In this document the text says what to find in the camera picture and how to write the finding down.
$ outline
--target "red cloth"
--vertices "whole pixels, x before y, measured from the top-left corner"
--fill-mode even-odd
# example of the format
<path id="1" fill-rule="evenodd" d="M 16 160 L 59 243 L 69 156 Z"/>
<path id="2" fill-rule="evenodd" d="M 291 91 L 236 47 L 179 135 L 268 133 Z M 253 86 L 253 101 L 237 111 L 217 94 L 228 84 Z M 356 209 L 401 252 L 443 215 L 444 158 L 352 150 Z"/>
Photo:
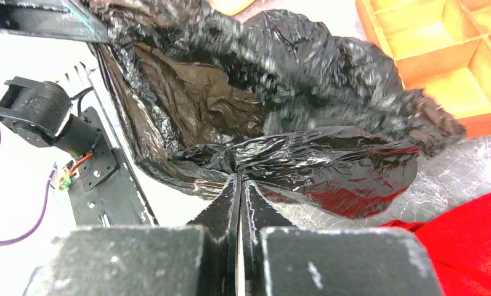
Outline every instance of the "red cloth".
<path id="1" fill-rule="evenodd" d="M 491 193 L 428 223 L 395 220 L 383 226 L 415 233 L 446 296 L 491 296 Z"/>

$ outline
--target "gray surface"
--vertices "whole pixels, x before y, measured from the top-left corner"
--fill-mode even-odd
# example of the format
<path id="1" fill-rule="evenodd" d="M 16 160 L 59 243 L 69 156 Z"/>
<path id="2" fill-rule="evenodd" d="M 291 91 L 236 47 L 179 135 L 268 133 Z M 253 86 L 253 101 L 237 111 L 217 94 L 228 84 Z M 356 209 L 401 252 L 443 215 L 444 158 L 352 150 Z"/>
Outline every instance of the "gray surface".
<path id="1" fill-rule="evenodd" d="M 354 0 L 258 0 L 238 15 L 244 21 L 266 9 L 288 9 L 323 22 L 332 34 L 365 39 Z M 428 221 L 491 191 L 491 136 L 465 140 L 431 159 L 420 159 L 418 176 L 382 214 L 352 221 L 310 205 L 273 205 L 300 227 L 376 226 L 394 219 Z"/>

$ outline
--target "black metal bracket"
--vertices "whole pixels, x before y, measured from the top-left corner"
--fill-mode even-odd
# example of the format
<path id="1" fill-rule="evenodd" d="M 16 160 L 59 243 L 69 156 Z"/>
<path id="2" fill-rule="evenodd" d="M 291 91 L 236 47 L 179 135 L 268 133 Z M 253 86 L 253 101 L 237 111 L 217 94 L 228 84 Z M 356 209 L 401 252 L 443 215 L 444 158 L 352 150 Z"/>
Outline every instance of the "black metal bracket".
<path id="1" fill-rule="evenodd" d="M 94 108 L 84 110 L 82 118 L 105 134 Z M 112 149 L 103 136 L 78 171 L 79 182 L 68 191 L 77 225 L 158 225 L 124 152 Z"/>
<path id="2" fill-rule="evenodd" d="M 93 155 L 78 167 L 79 180 L 84 191 L 90 191 L 96 185 L 107 180 L 119 167 L 110 143 L 105 138 L 105 130 L 98 113 L 92 107 L 87 108 L 80 118 L 89 125 L 101 130 L 93 148 Z"/>

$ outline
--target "trash bag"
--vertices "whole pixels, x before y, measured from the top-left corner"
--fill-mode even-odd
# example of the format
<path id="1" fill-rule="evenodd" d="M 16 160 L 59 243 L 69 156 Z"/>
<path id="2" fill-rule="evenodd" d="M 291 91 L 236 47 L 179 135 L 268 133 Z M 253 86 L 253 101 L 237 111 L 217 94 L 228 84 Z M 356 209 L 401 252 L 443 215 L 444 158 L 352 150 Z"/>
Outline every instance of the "trash bag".
<path id="1" fill-rule="evenodd" d="M 374 44 L 268 10 L 241 24 L 203 0 L 88 0 L 91 45 L 135 163 L 213 199 L 231 174 L 266 198 L 350 218 L 384 210 L 465 129 L 404 91 Z"/>

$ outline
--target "metal plate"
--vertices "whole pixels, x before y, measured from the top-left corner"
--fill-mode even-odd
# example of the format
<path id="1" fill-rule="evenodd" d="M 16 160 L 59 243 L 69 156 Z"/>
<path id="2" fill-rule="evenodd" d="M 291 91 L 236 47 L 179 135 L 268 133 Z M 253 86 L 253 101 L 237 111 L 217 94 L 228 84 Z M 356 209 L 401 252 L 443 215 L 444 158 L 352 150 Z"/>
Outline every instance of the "metal plate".
<path id="1" fill-rule="evenodd" d="M 96 110 L 92 107 L 87 108 L 84 110 L 81 119 L 102 130 L 101 138 L 99 138 L 97 147 L 94 149 L 93 156 L 89 157 L 78 167 L 79 181 L 84 191 L 90 191 L 96 185 L 107 180 L 120 165 L 111 150 L 111 145 L 106 141 L 105 130 Z"/>

